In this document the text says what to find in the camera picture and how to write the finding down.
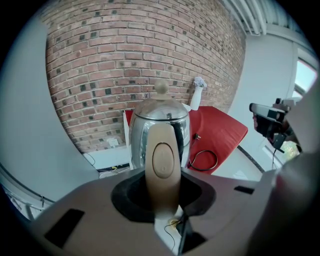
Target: white wall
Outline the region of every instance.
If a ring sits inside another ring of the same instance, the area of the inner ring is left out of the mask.
[[[290,40],[273,35],[247,36],[243,71],[228,114],[248,127],[240,145],[266,171],[272,167],[271,158],[262,150],[267,140],[254,130],[249,104],[271,107],[276,98],[290,97],[297,60],[297,45]]]
[[[98,172],[76,149],[56,114],[46,76],[46,39],[45,25],[31,19],[1,70],[0,178],[8,183],[2,177],[9,174],[10,182],[56,201],[98,179]]]

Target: brick wall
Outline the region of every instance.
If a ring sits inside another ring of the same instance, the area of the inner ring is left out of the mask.
[[[81,152],[124,145],[122,110],[154,94],[227,112],[245,56],[245,35],[218,0],[64,0],[40,11],[48,26],[46,70],[56,112]]]

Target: window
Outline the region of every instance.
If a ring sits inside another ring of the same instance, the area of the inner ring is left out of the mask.
[[[296,65],[295,84],[292,97],[302,98],[318,77],[317,71],[308,63],[299,59]]]

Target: white vase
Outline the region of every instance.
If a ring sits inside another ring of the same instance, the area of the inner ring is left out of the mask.
[[[202,93],[203,87],[196,87],[194,94],[192,96],[190,107],[192,110],[198,110],[200,106],[201,101],[201,93]]]

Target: flower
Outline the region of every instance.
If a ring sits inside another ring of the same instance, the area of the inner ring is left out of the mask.
[[[195,87],[207,87],[205,80],[201,76],[197,76],[194,78]]]

